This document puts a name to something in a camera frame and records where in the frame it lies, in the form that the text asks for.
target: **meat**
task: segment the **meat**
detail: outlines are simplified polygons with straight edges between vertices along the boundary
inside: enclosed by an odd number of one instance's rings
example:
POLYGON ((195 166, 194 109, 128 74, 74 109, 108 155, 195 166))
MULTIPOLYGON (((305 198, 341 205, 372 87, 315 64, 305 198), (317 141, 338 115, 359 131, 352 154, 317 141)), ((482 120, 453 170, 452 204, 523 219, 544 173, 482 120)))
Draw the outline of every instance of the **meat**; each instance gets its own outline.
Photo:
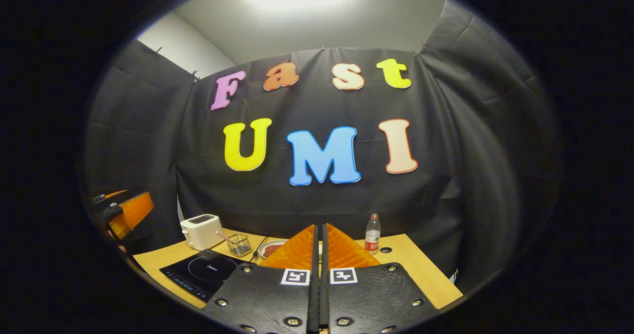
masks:
POLYGON ((281 244, 279 244, 279 245, 270 245, 270 246, 267 246, 267 247, 264 249, 264 257, 269 257, 269 256, 271 256, 271 254, 272 254, 275 250, 277 250, 280 246, 281 246, 281 244))

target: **red label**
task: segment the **red label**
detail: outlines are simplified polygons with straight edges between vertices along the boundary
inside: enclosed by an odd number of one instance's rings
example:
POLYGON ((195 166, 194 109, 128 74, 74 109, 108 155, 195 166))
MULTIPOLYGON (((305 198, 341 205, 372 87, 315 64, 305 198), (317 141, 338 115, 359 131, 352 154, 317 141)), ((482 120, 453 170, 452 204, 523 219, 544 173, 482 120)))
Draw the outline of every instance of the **red label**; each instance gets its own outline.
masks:
POLYGON ((368 251, 374 251, 378 248, 378 243, 365 242, 365 249, 368 251))

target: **induction cooktop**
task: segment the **induction cooktop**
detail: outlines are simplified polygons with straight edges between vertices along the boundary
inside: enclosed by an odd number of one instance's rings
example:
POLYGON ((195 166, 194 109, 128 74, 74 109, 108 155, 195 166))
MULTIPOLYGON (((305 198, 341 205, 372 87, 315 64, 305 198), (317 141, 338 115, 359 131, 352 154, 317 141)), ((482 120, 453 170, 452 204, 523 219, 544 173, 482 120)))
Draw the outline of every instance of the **induction cooktop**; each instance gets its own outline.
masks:
POLYGON ((192 296, 208 302, 238 265, 244 263, 246 261, 204 250, 159 271, 192 296))

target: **white toaster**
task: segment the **white toaster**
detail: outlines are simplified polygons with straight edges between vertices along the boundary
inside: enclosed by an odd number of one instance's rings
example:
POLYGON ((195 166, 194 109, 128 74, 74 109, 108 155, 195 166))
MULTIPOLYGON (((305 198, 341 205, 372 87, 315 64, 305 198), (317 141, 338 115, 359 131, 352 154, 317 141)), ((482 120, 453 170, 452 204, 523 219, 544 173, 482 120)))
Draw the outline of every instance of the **white toaster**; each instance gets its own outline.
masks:
POLYGON ((222 232, 222 225, 220 225, 220 218, 215 215, 203 214, 181 221, 181 229, 187 243, 199 251, 224 241, 216 234, 216 231, 222 232))

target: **white plate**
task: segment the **white plate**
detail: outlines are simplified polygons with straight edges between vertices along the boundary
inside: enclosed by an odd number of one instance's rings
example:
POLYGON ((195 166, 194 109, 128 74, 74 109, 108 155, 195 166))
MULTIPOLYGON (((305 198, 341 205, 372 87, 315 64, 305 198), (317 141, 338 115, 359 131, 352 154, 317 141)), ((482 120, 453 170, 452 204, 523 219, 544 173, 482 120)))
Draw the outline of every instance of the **white plate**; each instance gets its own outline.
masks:
POLYGON ((272 244, 285 244, 288 240, 275 240, 275 241, 269 241, 267 243, 263 243, 259 248, 258 248, 258 255, 260 255, 263 259, 266 259, 265 255, 264 255, 264 251, 266 250, 267 247, 271 246, 272 244))

